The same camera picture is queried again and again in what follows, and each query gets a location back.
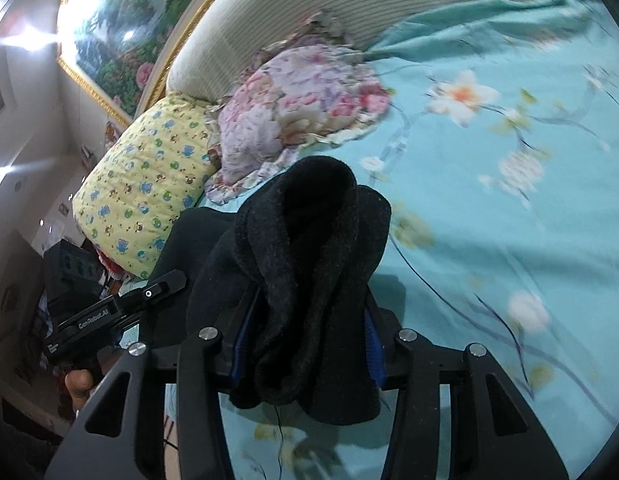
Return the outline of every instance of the black robotic device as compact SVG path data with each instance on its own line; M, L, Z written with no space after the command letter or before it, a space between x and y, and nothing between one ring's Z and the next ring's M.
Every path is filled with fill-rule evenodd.
M55 341L71 355L89 324L105 341L103 326L136 321L147 299L160 301L184 286L175 270L128 298L114 296L69 320ZM177 383L177 431L183 480L233 480L218 392L244 376L244 349L264 299L256 285L214 324L180 345L129 347L70 428L46 480L164 479L164 385ZM435 478L439 451L439 387L451 392L450 480L567 480L567 471L523 396L481 344L464 351L433 345L402 329L393 313L369 305L366 346L370 376L384 390L398 389L394 427L382 480Z

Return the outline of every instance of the silver bolt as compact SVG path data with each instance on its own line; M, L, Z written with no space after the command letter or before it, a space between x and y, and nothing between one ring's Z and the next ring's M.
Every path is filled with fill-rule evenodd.
M147 351L147 345L139 341L137 343L129 345L129 348L127 349L127 351L133 356L137 357L139 355L144 354L145 351Z
M215 339L218 336L218 329L214 326L206 326L200 332L198 332L198 337L201 339L205 339L205 341L210 341Z
M418 333L415 330L412 330L411 328L404 328L403 330L398 332L398 338L401 341L404 341L406 343L411 343L411 341L416 341L417 337L418 337Z
M485 348L480 343L472 343L469 345L469 353L474 357L482 357L487 354L487 348Z

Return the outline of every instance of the floral pillow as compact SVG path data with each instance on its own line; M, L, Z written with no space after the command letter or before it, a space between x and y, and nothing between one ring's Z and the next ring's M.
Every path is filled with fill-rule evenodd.
M208 155L208 104L170 95L139 117L85 179L76 221L97 249L146 279L172 225L216 172Z
M254 72L218 115L222 161L206 196L224 203L289 167L302 144L340 144L366 133L389 93L363 53L331 44L279 53Z

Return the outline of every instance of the yellow pillow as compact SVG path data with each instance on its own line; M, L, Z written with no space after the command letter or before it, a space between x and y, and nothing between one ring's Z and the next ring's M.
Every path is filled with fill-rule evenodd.
M146 279L183 209L216 172L209 160L209 104L167 96L139 117L85 179L74 214L96 248Z

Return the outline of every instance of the bed sheet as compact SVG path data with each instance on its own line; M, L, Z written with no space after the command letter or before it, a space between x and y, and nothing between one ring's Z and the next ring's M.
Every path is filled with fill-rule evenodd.
M368 59L392 109L323 154L392 204L371 290L435 344L486 345L576 478L619 420L619 30L599 0L481 0L403 20ZM382 399L338 428L221 395L236 477L378 479ZM447 478L444 388L441 406Z

